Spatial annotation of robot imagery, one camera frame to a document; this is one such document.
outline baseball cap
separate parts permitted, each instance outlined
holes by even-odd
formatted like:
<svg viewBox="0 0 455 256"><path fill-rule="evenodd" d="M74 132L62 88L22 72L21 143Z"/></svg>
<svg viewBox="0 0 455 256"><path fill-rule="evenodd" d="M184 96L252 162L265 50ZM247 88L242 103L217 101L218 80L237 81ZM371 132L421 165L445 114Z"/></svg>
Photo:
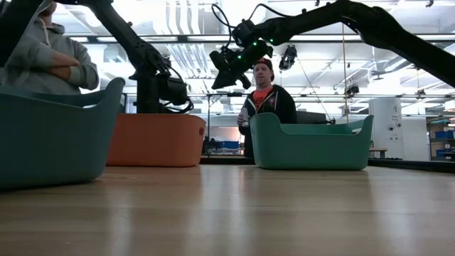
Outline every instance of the baseball cap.
<svg viewBox="0 0 455 256"><path fill-rule="evenodd" d="M265 64L269 69L270 71L273 71L273 65L272 65L272 61L269 60L269 59L266 59L266 58L260 58L254 65L253 65L253 69L255 68L255 66L257 64ZM272 78L270 79L271 81L273 81L275 79L275 74L272 75Z"/></svg>

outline red shirt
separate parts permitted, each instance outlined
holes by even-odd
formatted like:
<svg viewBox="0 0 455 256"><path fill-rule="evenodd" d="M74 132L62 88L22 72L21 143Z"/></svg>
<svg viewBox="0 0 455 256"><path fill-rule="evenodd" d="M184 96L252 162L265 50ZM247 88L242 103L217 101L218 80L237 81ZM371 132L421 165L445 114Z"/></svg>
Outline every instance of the red shirt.
<svg viewBox="0 0 455 256"><path fill-rule="evenodd" d="M269 94L269 92L272 89L273 87L270 87L269 89L266 90L253 92L253 100L255 101L256 110L258 110L261 107L262 103L264 103L264 100L267 97L267 94Z"/></svg>

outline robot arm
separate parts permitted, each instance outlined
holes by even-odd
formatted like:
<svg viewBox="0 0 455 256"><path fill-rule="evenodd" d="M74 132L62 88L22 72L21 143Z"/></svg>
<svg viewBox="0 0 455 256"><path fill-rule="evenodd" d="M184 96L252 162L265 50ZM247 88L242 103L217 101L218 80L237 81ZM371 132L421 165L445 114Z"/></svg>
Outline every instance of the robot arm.
<svg viewBox="0 0 455 256"><path fill-rule="evenodd" d="M271 55L270 47L260 41L260 38L278 46L289 41L292 36L338 22L359 34L364 43L391 50L455 87L455 73L448 65L455 62L455 56L407 32L384 9L349 0L337 0L313 11L303 10L298 16L271 18L257 25L250 20L242 21L234 29L232 36L236 44L245 49L231 58L219 53L210 54L215 66L220 70L220 77L217 77L213 87L222 88L235 84L232 80L240 79L259 58L266 54Z"/></svg>

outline man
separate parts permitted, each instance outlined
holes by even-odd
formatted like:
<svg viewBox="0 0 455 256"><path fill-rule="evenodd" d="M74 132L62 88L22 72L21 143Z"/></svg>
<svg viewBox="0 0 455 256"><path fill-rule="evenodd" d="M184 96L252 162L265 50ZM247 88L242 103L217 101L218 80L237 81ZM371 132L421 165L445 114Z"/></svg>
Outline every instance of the man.
<svg viewBox="0 0 455 256"><path fill-rule="evenodd" d="M30 25L4 68L3 85L56 95L97 88L97 66L86 47L63 36L65 28L52 23L56 9L52 2Z"/></svg>
<svg viewBox="0 0 455 256"><path fill-rule="evenodd" d="M256 90L248 95L244 108L248 110L251 118L255 114L272 112L275 113L282 124L296 124L296 105L291 95L281 86L272 85L275 77L271 60L261 58L253 67L256 80ZM237 124L240 133L245 136L245 156L254 158L251 131L249 127L242 125L245 117L239 114Z"/></svg>

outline wooden table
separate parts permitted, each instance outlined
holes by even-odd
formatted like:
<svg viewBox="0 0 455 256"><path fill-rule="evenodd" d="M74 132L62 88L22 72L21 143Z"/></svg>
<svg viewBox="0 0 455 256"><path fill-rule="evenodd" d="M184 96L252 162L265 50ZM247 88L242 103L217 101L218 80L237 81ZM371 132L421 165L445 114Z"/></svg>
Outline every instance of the wooden table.
<svg viewBox="0 0 455 256"><path fill-rule="evenodd" d="M454 184L374 167L108 168L0 194L0 255L454 255Z"/></svg>

